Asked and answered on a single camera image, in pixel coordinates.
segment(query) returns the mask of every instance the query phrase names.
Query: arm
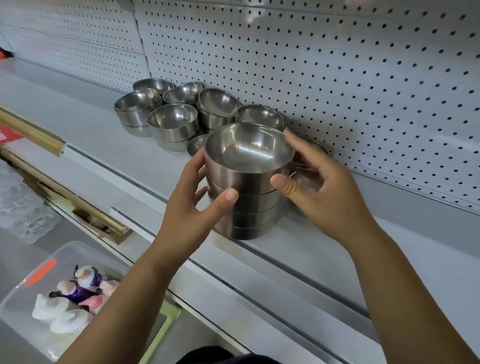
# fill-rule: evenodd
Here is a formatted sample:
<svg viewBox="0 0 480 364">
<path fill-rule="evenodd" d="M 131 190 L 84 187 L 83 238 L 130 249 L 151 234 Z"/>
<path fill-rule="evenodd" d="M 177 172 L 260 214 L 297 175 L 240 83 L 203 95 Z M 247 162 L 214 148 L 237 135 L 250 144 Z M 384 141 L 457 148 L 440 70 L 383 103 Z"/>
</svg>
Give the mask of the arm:
<svg viewBox="0 0 480 364">
<path fill-rule="evenodd" d="M 198 211 L 195 206 L 207 191 L 206 187 L 197 191 L 205 177 L 203 165 L 202 149 L 185 166 L 154 242 L 59 364 L 133 364 L 140 360 L 174 274 L 238 198 L 237 191 L 228 189 L 206 210 Z"/>
<path fill-rule="evenodd" d="M 349 171 L 289 131 L 285 137 L 324 184 L 319 191 L 307 191 L 282 175 L 273 176 L 271 183 L 351 255 L 387 362 L 480 363 L 377 224 Z"/>
</svg>

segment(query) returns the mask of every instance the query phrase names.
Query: white perforated panel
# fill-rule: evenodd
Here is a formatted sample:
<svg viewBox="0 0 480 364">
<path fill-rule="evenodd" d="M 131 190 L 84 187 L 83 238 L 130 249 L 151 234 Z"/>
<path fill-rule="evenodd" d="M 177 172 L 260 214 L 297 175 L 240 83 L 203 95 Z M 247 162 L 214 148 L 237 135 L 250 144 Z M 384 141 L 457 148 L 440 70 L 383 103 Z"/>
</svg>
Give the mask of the white perforated panel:
<svg viewBox="0 0 480 364">
<path fill-rule="evenodd" d="M 116 0 L 0 0 L 18 57 L 122 91 L 149 77 L 133 13 Z"/>
<path fill-rule="evenodd" d="M 478 5 L 223 2 L 134 1 L 152 76 L 269 105 L 349 168 L 480 211 Z"/>
<path fill-rule="evenodd" d="M 129 92 L 150 77 L 145 55 L 4 25 L 15 55 L 79 78 Z"/>
</svg>

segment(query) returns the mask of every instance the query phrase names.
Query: floor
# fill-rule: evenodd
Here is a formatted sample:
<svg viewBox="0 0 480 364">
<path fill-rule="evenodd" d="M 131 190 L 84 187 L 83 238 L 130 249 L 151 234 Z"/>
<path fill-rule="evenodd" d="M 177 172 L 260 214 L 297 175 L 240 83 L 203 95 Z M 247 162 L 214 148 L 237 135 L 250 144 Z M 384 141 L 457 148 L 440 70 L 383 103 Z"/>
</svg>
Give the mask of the floor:
<svg viewBox="0 0 480 364">
<path fill-rule="evenodd" d="M 33 245 L 27 245 L 11 236 L 7 231 L 0 229 L 0 300 L 51 253 L 72 240 L 82 241 L 110 255 L 93 239 L 66 220 L 63 220 L 54 230 Z M 183 310 L 149 363 L 174 364 L 187 352 L 206 345 L 219 345 L 234 354 L 239 354 L 214 331 Z M 2 364 L 50 363 L 47 357 L 28 344 L 1 320 L 0 352 Z"/>
</svg>

